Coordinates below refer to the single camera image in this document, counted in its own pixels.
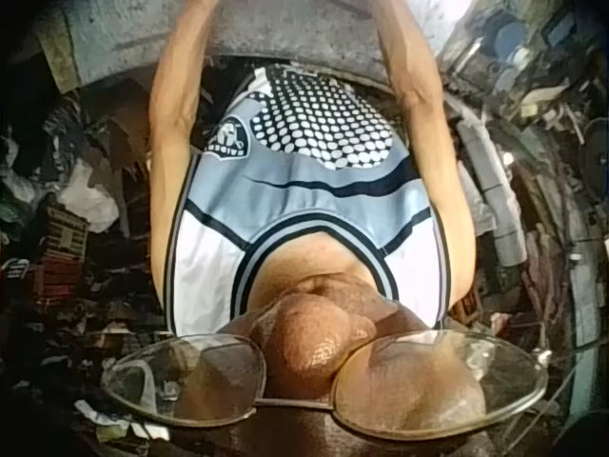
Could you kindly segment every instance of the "eyeglasses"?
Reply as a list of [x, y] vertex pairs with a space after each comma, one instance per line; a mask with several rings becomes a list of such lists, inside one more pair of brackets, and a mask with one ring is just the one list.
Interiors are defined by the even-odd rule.
[[266, 362], [250, 340], [214, 334], [141, 349], [106, 369], [102, 387], [162, 424], [211, 428], [259, 407], [332, 414], [340, 425], [389, 441], [446, 438], [491, 426], [535, 404], [545, 366], [497, 338], [455, 330], [385, 337], [356, 350], [328, 400], [265, 398]]

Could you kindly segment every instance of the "team logo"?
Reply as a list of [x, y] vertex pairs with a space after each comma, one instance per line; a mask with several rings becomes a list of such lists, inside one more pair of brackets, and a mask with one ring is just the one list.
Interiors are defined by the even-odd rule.
[[249, 134], [244, 123], [235, 116], [227, 117], [211, 137], [206, 152], [220, 160], [245, 159], [249, 155]]

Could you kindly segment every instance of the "pile of junk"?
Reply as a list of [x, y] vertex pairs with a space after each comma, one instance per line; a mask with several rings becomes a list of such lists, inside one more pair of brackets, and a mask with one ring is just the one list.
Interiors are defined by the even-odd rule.
[[[14, 423], [44, 417], [89, 448], [163, 455], [154, 446], [171, 441], [168, 432], [105, 414], [99, 379], [169, 336], [149, 269], [147, 102], [179, 2], [97, 3], [49, 9], [10, 59], [0, 399], [20, 411]], [[401, 129], [366, 2], [316, 10], [307, 0], [294, 12], [275, 3], [222, 5], [193, 143], [205, 145], [243, 75], [277, 61], [347, 81]], [[607, 406], [606, 31], [594, 13], [560, 0], [412, 4], [438, 56], [477, 235], [474, 286], [445, 324], [548, 363], [543, 400], [463, 455], [547, 455]], [[297, 13], [316, 29], [286, 19]], [[256, 27], [243, 27], [245, 17]], [[322, 34], [335, 47], [321, 46]]]

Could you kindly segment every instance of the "person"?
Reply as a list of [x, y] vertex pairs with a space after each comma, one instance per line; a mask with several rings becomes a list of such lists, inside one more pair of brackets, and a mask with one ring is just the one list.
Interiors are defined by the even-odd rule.
[[[152, 89], [154, 284], [176, 335], [246, 336], [265, 355], [267, 394], [324, 398], [354, 349], [434, 327], [472, 285], [474, 229], [441, 77], [406, 2], [372, 1], [409, 148], [347, 84], [271, 65], [244, 81], [197, 150], [189, 138], [218, 3], [187, 1]], [[420, 376], [402, 393], [434, 398], [417, 412], [426, 423], [464, 392], [483, 408], [471, 380], [460, 383], [462, 367], [444, 362], [403, 367]], [[256, 421], [316, 455], [361, 450], [323, 415], [259, 411]], [[260, 440], [251, 421], [243, 427]]]

